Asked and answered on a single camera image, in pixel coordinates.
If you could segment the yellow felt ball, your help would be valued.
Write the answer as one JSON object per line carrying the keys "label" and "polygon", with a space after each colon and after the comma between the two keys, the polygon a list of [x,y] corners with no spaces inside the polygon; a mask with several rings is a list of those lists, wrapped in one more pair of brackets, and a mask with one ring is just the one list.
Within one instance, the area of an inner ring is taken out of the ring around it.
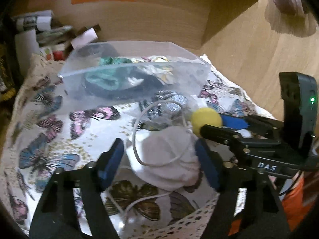
{"label": "yellow felt ball", "polygon": [[222,127],[221,116],[213,109],[208,107],[200,108],[192,113],[191,125],[194,135],[201,137],[200,129],[205,125]]}

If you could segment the white drawstring pouch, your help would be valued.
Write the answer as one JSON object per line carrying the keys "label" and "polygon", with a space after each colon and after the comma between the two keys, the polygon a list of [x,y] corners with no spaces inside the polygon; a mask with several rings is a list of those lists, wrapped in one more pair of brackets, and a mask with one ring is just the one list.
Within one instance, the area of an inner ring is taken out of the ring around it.
{"label": "white drawstring pouch", "polygon": [[[138,130],[149,110],[167,104],[180,110],[181,126],[169,126],[160,131]],[[151,103],[136,118],[125,152],[134,174],[168,195],[182,187],[194,186],[199,180],[201,170],[195,142],[196,136],[187,126],[183,105],[171,99],[160,100]]]}

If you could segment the silver sequin pouch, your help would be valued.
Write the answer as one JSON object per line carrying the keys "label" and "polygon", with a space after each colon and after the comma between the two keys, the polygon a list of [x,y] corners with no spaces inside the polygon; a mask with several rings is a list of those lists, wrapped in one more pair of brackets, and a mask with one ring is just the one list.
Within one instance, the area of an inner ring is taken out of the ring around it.
{"label": "silver sequin pouch", "polygon": [[160,131],[170,126],[184,126],[197,108],[193,97],[166,90],[139,101],[128,114],[135,120],[140,119],[137,129]]}

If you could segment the green knitted cloth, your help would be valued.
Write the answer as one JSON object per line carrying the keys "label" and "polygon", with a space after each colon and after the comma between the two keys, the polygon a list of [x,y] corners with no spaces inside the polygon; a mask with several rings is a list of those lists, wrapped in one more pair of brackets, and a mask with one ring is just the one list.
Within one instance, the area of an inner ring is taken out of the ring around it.
{"label": "green knitted cloth", "polygon": [[85,87],[106,91],[119,91],[136,87],[142,84],[146,77],[140,73],[136,66],[115,66],[131,64],[131,60],[124,57],[100,58],[100,70],[87,72],[84,75]]}

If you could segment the floral fabric scrunchie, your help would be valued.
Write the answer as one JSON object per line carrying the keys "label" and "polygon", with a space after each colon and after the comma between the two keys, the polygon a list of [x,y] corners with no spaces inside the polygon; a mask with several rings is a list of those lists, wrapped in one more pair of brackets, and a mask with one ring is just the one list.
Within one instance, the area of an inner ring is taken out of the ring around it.
{"label": "floral fabric scrunchie", "polygon": [[165,56],[137,57],[130,60],[138,64],[139,70],[155,76],[162,84],[172,85],[175,82],[173,67]]}

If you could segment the butterfly print lace cloth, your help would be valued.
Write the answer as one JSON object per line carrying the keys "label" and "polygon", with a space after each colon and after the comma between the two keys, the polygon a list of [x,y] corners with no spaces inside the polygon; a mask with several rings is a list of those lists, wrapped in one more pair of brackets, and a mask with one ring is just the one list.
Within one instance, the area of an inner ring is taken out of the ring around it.
{"label": "butterfly print lace cloth", "polygon": [[[84,132],[77,138],[71,136],[69,110],[62,107],[54,112],[53,119],[45,117],[44,127],[38,125],[43,105],[33,101],[32,91],[37,81],[48,80],[54,86],[52,96],[65,98],[64,86],[57,71],[61,62],[46,61],[41,56],[32,59],[33,71],[23,85],[14,108],[14,116],[7,131],[6,142],[1,158],[1,200],[10,212],[24,235],[28,235],[36,206],[42,195],[40,182],[47,177],[39,174],[41,167],[48,167],[49,173],[55,170],[56,162],[67,157],[78,157],[75,168],[82,168],[90,161],[97,160],[108,150],[115,139],[127,141],[135,121],[136,104],[117,106],[117,120],[89,118],[84,124]],[[143,203],[131,208],[126,224],[121,223],[121,214],[110,212],[112,223],[121,238],[200,238],[209,221],[218,194],[201,181],[198,188],[183,188],[177,192],[177,203],[164,191],[148,186],[128,168],[124,159],[116,176],[116,182],[123,186],[122,195],[129,200],[157,193],[153,199],[160,212],[155,221],[140,214]],[[129,193],[135,188],[136,195]]]}

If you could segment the clear plastic storage box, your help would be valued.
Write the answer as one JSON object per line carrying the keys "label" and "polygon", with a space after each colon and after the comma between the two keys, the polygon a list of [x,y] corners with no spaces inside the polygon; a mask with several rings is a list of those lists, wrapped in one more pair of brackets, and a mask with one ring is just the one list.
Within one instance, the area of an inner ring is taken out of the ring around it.
{"label": "clear plastic storage box", "polygon": [[195,96],[210,64],[171,42],[112,41],[74,49],[59,72],[63,110],[150,99],[159,91]]}

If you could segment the wooden shelf unit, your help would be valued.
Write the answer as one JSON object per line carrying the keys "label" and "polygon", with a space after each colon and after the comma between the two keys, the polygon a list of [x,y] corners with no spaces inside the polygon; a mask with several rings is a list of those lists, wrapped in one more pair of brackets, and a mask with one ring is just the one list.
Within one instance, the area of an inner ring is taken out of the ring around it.
{"label": "wooden shelf unit", "polygon": [[11,14],[40,10],[76,29],[98,24],[101,40],[173,42],[206,54],[276,118],[283,112],[280,72],[318,77],[315,18],[281,14],[273,0],[14,0]]}

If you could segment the red and white box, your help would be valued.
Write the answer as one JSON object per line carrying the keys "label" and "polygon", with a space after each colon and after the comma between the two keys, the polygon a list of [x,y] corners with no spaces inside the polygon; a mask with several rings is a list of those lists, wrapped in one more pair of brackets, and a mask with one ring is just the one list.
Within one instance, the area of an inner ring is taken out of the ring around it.
{"label": "red and white box", "polygon": [[67,54],[62,50],[55,50],[52,52],[55,61],[64,61],[67,58]]}

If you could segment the white paper card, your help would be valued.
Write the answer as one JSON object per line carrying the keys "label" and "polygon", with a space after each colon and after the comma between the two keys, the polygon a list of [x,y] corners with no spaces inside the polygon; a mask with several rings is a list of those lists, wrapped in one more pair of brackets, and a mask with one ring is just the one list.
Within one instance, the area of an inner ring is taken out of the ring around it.
{"label": "white paper card", "polygon": [[85,46],[98,39],[98,35],[94,28],[87,29],[82,34],[78,35],[71,41],[71,45],[74,49]]}

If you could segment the stack of papers and books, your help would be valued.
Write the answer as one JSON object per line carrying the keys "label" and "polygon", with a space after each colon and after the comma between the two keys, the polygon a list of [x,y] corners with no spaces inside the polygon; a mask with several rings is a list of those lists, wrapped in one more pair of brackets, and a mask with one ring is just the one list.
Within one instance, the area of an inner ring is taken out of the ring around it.
{"label": "stack of papers and books", "polygon": [[40,48],[68,42],[75,36],[73,26],[62,24],[52,10],[28,12],[11,19],[18,32],[34,30]]}

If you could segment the dark glass bottle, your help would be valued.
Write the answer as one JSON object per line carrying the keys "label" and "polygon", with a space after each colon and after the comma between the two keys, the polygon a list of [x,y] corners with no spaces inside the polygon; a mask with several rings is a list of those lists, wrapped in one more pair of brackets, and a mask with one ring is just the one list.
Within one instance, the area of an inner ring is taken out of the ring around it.
{"label": "dark glass bottle", "polygon": [[11,100],[17,93],[4,37],[3,25],[1,25],[1,103]]}

